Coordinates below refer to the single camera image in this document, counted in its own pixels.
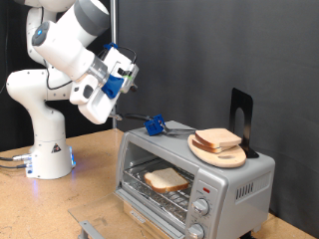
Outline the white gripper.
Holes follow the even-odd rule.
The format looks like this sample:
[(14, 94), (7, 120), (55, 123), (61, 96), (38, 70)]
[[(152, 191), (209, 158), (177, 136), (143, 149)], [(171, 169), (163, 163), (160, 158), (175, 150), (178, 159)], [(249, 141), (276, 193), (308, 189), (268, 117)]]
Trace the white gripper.
[(95, 63), (88, 71), (89, 76), (97, 81), (89, 100), (79, 105), (80, 112), (95, 124), (104, 123), (107, 118), (123, 120), (121, 114), (111, 114), (120, 94), (129, 90), (136, 92), (135, 78), (139, 71), (136, 64), (137, 55), (131, 60), (120, 52), (120, 48), (109, 46), (103, 61)]

